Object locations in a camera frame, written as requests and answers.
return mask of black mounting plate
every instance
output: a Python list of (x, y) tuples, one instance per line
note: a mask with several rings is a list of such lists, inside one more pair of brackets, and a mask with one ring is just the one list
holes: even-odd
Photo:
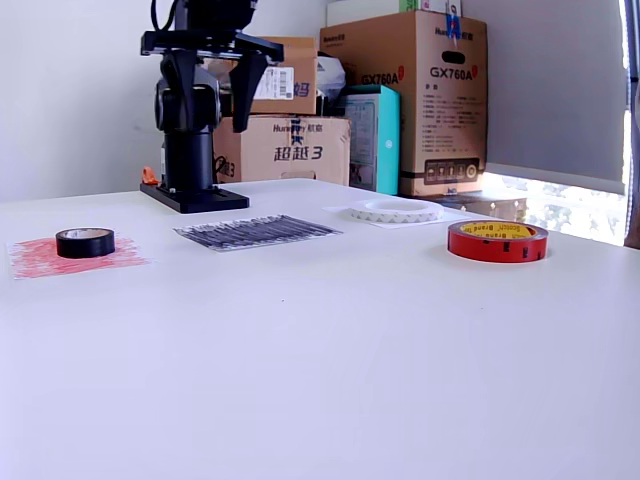
[(242, 210), (251, 206), (247, 197), (219, 188), (200, 193), (170, 193), (161, 187), (143, 183), (140, 191), (183, 214)]

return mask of red scribbles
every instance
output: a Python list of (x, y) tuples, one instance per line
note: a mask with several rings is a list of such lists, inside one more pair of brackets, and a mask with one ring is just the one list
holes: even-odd
[(9, 256), (16, 280), (68, 275), (104, 268), (134, 267), (150, 261), (140, 256), (138, 247), (129, 238), (116, 238), (116, 252), (100, 258), (70, 260), (59, 257), (55, 238), (43, 238), (17, 243), (10, 247)]

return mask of box label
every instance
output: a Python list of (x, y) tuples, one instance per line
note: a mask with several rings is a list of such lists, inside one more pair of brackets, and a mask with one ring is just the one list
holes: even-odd
[(255, 100), (293, 100), (294, 68), (268, 67), (260, 80)]

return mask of clear tape roll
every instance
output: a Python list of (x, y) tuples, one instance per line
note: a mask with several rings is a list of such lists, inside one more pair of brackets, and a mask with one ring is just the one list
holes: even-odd
[(358, 202), (349, 211), (358, 220), (395, 224), (433, 222), (444, 215), (444, 208), (437, 203), (399, 198)]

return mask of red tape roll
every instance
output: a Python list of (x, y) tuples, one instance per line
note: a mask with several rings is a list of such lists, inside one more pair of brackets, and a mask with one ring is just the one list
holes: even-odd
[(522, 223), (471, 221), (449, 227), (449, 251), (480, 262), (527, 263), (547, 256), (549, 232)]

